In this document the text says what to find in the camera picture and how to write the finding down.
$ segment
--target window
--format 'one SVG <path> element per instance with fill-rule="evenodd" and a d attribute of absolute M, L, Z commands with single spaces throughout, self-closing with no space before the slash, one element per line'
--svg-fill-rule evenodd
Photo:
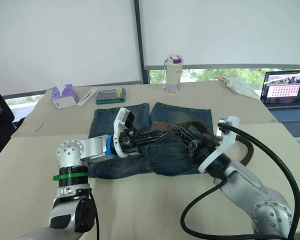
<path fill-rule="evenodd" d="M 268 71 L 282 71 L 283 69 L 271 68 L 220 68 L 220 69 L 184 69 L 180 82 L 203 82 L 217 80 L 222 77 L 236 77 L 245 80 L 254 90 L 261 91 L 265 73 Z M 150 70 L 150 84 L 166 82 L 165 70 Z"/>
<path fill-rule="evenodd" d="M 28 116 L 44 95 L 22 96 L 6 99 L 5 102 L 14 114 L 14 122 Z"/>

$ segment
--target laptop keyboard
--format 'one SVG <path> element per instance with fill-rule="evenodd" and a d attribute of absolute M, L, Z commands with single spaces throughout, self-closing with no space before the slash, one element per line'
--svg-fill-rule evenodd
<path fill-rule="evenodd" d="M 270 112 L 281 123 L 300 122 L 300 109 L 271 110 Z"/>

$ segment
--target white roller blind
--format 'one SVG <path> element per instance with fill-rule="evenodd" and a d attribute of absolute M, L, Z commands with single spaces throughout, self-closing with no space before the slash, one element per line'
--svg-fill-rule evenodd
<path fill-rule="evenodd" d="M 300 0 L 140 0 L 144 65 L 300 65 Z"/>
<path fill-rule="evenodd" d="M 132 0 L 0 0 L 0 93 L 141 81 Z"/>

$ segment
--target green ring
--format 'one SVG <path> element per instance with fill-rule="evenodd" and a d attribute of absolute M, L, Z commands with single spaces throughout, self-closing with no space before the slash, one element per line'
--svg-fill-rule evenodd
<path fill-rule="evenodd" d="M 88 177 L 87 172 L 76 172 L 76 173 L 68 173 L 63 175 L 55 175 L 53 176 L 53 181 L 59 181 L 61 179 L 69 179 L 69 178 L 76 178 L 76 177 Z"/>

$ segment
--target laptop screen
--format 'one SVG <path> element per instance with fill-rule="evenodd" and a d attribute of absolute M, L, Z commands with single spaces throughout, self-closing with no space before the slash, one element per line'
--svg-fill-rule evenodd
<path fill-rule="evenodd" d="M 300 106 L 300 70 L 266 72 L 260 100 L 267 107 Z"/>

